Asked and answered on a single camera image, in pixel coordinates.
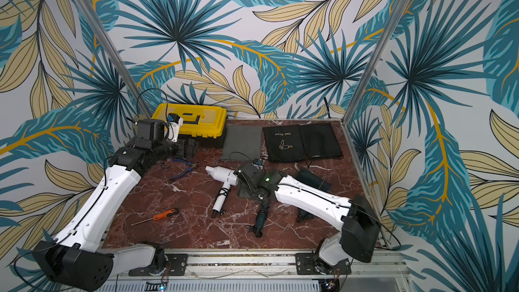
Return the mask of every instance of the yellow toolbox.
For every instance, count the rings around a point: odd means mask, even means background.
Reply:
[[[165,116],[169,113],[175,113],[184,119],[179,139],[193,138],[201,147],[223,147],[227,111],[222,107],[163,103],[157,107],[152,118],[165,121]]]

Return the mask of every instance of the black cord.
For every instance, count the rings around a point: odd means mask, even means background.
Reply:
[[[70,237],[70,235],[71,235],[71,234],[69,233],[69,234],[68,234],[65,238],[63,238],[59,243],[56,243],[56,244],[54,244],[54,245],[52,245],[52,246],[50,246],[50,247],[48,247],[48,248],[44,248],[44,249],[42,249],[42,250],[38,250],[38,252],[40,252],[40,251],[44,251],[44,250],[49,250],[49,249],[51,249],[51,248],[54,248],[56,245],[61,244],[65,239],[67,239],[68,237]],[[22,257],[25,257],[25,256],[27,256],[27,255],[29,255],[29,254],[32,254],[32,253],[34,253],[34,250],[33,250],[33,251],[30,251],[30,252],[28,252],[28,253],[26,253],[26,254],[24,254]],[[17,262],[20,258],[17,258],[17,259],[15,260],[15,262],[12,264],[12,268],[15,270],[16,275],[18,275],[18,277],[21,278],[22,281],[23,281],[25,284],[27,284],[28,286],[30,286],[31,288],[36,289],[36,290],[38,290],[38,291],[42,291],[42,292],[60,292],[60,291],[68,291],[68,290],[74,289],[74,287],[69,287],[69,288],[60,289],[60,290],[44,290],[44,289],[40,289],[39,287],[36,287],[36,286],[32,285],[31,283],[27,282],[26,279],[23,278],[23,276],[20,274],[20,272],[18,272],[18,269],[16,268],[16,262]]]
[[[341,291],[342,291],[342,288],[344,287],[344,282],[346,282],[346,279],[348,278],[348,272],[351,271],[351,264],[353,264],[353,263],[354,263],[354,258],[351,259],[351,262],[350,262],[350,268],[349,268],[349,270],[346,272],[346,276],[344,276],[344,280],[343,280],[342,283],[341,283],[341,288],[339,289],[339,292],[341,292]]]
[[[111,158],[111,157],[113,157],[113,155],[109,155],[108,157],[106,157],[106,158],[104,159],[104,162],[103,162],[103,167],[104,167],[104,185],[105,185],[105,186],[107,185],[107,168],[105,167],[105,165],[106,165],[106,163],[107,163],[108,158]],[[93,208],[94,205],[97,203],[97,201],[99,200],[99,198],[101,197],[101,195],[103,195],[103,192],[104,192],[104,191],[105,191],[105,190],[103,189],[103,190],[100,192],[99,196],[95,199],[95,201],[94,201],[94,203],[92,204],[92,206],[90,206],[90,208],[89,208],[88,211],[85,213],[85,215],[83,215],[83,217],[81,218],[81,220],[78,221],[78,223],[75,225],[74,230],[77,229],[77,227],[79,226],[79,224],[81,224],[81,221],[83,221],[83,219],[88,215],[88,213],[90,212],[90,210],[92,210],[92,208]],[[61,244],[62,242],[65,241],[65,239],[67,239],[67,238],[70,237],[71,235],[72,235],[72,234],[69,233],[69,234],[68,234],[65,238],[63,238],[60,242],[55,243],[55,244],[53,244],[52,246],[50,246],[50,247],[48,247],[48,248],[44,248],[44,249],[42,249],[42,250],[38,250],[37,252],[39,253],[40,251],[49,250],[49,249],[51,249],[51,248],[53,248],[53,247],[56,247],[56,245]],[[25,257],[25,256],[27,256],[27,255],[29,255],[29,254],[33,254],[33,253],[35,253],[35,250],[32,250],[32,251],[30,251],[30,252],[28,252],[28,253],[23,254],[20,258],[23,258],[23,257]],[[18,269],[16,268],[16,262],[17,262],[18,260],[20,260],[20,258],[15,259],[15,262],[12,264],[12,267],[13,267],[13,269],[15,270],[16,275],[18,275],[18,277],[21,278],[22,281],[23,281],[25,284],[27,284],[28,286],[30,286],[31,288],[36,289],[36,290],[38,290],[38,291],[42,291],[42,292],[60,292],[60,291],[68,291],[68,290],[70,290],[70,289],[74,289],[74,287],[69,287],[69,288],[66,288],[66,289],[60,289],[60,290],[44,290],[44,289],[40,289],[39,287],[36,287],[36,286],[32,285],[31,283],[27,282],[26,279],[23,278],[23,276],[20,274],[20,272],[18,272]]]

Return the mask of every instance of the gold logo print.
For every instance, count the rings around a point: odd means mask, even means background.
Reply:
[[[290,145],[286,145],[285,144],[285,140],[281,140],[280,144],[279,144],[279,149],[283,150],[283,149],[289,149],[289,148],[293,148],[294,146],[290,146]]]

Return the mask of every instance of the screwdriver handle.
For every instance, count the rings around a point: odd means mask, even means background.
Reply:
[[[171,210],[167,210],[161,214],[157,214],[153,217],[153,220],[157,221],[163,218],[169,218],[174,216],[175,214],[178,214],[178,208],[172,208]]]

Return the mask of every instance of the red marble tabletop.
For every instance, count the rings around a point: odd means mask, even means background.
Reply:
[[[227,124],[259,127],[308,123],[310,121],[227,120]],[[339,121],[332,124],[344,158],[313,161],[309,170],[332,185],[331,193],[353,198],[362,194],[362,187],[341,125]],[[264,142],[262,153],[267,154]],[[205,172],[205,166],[216,166],[218,162],[220,166],[236,168],[240,164],[219,161],[221,154],[221,149],[200,148],[193,160],[198,168],[178,181],[169,178],[182,172],[186,168],[184,164],[167,160],[153,166],[123,201],[103,248],[125,247],[140,241],[160,243],[165,248],[315,248],[322,238],[337,232],[319,218],[298,224],[297,208],[275,201],[270,205],[263,236],[256,238],[247,232],[246,226],[254,224],[258,203],[238,198],[235,187],[231,187],[225,201],[225,214],[211,219],[213,201],[222,183],[213,180]],[[265,166],[296,175],[306,163],[266,162]],[[174,207],[179,208],[180,213],[172,218],[130,226]]]

